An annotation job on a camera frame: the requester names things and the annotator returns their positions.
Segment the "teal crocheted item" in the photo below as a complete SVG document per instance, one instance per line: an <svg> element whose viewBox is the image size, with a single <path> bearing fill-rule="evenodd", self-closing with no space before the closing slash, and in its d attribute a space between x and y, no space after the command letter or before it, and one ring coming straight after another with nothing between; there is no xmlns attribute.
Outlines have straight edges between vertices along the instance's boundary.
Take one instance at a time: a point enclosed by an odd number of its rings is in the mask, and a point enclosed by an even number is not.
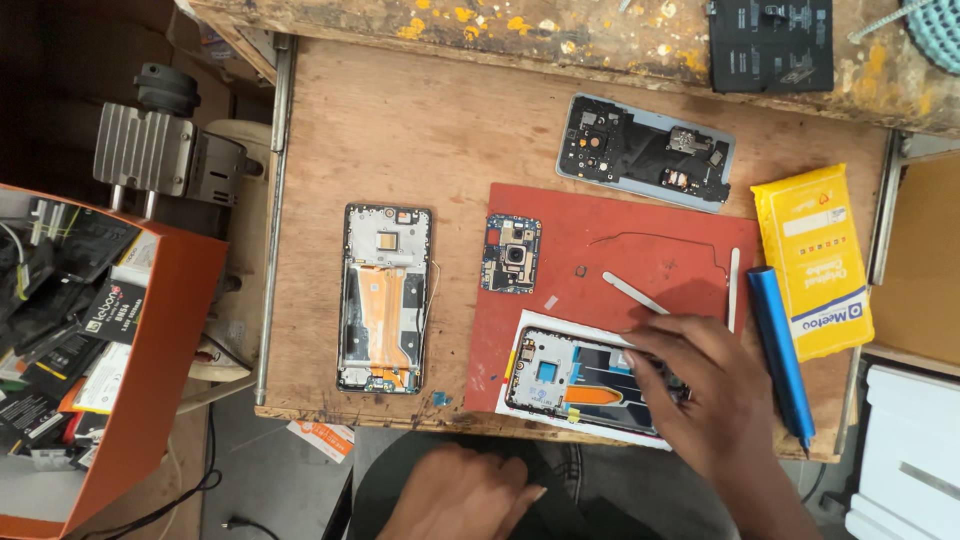
<svg viewBox="0 0 960 540"><path fill-rule="evenodd" d="M908 6L916 0L904 0ZM933 0L906 16L914 43L933 63L960 75L960 0Z"/></svg>

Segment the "screwdriver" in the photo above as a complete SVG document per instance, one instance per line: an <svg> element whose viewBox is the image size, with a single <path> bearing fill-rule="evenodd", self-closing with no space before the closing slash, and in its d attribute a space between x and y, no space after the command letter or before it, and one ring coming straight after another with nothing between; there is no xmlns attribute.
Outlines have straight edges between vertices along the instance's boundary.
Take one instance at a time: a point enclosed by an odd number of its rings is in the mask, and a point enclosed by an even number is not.
<svg viewBox="0 0 960 540"><path fill-rule="evenodd" d="M816 434L816 429L806 400L804 378L800 374L790 323L783 308L777 273L772 266L758 266L747 270L747 281L753 292L760 338L770 365L770 378L777 391L783 423L791 435L800 439L800 446L810 459L810 438Z"/></svg>

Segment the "yellow package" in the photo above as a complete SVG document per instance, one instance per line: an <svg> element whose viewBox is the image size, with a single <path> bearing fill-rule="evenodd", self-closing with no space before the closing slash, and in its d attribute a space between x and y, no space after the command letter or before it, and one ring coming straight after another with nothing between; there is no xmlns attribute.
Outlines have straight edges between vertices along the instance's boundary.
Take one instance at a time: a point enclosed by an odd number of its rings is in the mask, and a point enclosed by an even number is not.
<svg viewBox="0 0 960 540"><path fill-rule="evenodd" d="M800 361L874 338L847 165L751 187Z"/></svg>

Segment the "disassembled smartphone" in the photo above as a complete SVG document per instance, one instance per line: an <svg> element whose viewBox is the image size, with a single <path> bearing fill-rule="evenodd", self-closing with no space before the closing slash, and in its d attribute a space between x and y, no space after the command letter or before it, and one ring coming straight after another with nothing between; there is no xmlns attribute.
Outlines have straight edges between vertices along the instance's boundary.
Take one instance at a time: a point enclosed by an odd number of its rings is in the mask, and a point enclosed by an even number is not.
<svg viewBox="0 0 960 540"><path fill-rule="evenodd" d="M730 134L578 93L557 172L717 213L730 197L735 144Z"/></svg>
<svg viewBox="0 0 960 540"><path fill-rule="evenodd" d="M480 286L491 291L534 291L540 257L540 221L496 213L487 218Z"/></svg>
<svg viewBox="0 0 960 540"><path fill-rule="evenodd" d="M347 205L337 389L420 392L432 222L428 209Z"/></svg>
<svg viewBox="0 0 960 540"><path fill-rule="evenodd" d="M652 360L674 401L688 399L689 386ZM659 437L621 348L528 327L508 384L507 406Z"/></svg>

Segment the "wooden table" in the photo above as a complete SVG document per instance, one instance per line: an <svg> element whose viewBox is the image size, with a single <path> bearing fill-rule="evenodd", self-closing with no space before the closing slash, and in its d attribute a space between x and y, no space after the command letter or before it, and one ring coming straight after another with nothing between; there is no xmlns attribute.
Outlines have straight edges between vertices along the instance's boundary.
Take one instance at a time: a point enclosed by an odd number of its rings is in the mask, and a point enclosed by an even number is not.
<svg viewBox="0 0 960 540"><path fill-rule="evenodd" d="M960 137L960 78L926 61L889 24L846 35L899 0L833 2L833 92L714 94L705 0L190 0L204 20L272 68L236 30L253 26L439 57L754 103L778 110Z"/></svg>
<svg viewBox="0 0 960 540"><path fill-rule="evenodd" d="M554 164L570 97L602 95L737 137L723 213L756 219L752 184L846 161L860 245L869 245L886 130L795 112L654 92L314 38L300 40L287 148L265 406L257 414L333 424L611 442L535 422L463 410L470 329L490 183L507 182L665 204L562 178ZM334 386L344 206L422 206L435 216L443 268L427 324L417 396ZM748 319L749 329L754 327ZM756 334L745 344L759 354ZM818 435L835 460L849 352L803 365ZM433 406L443 391L453 401ZM796 439L777 434L781 456Z"/></svg>

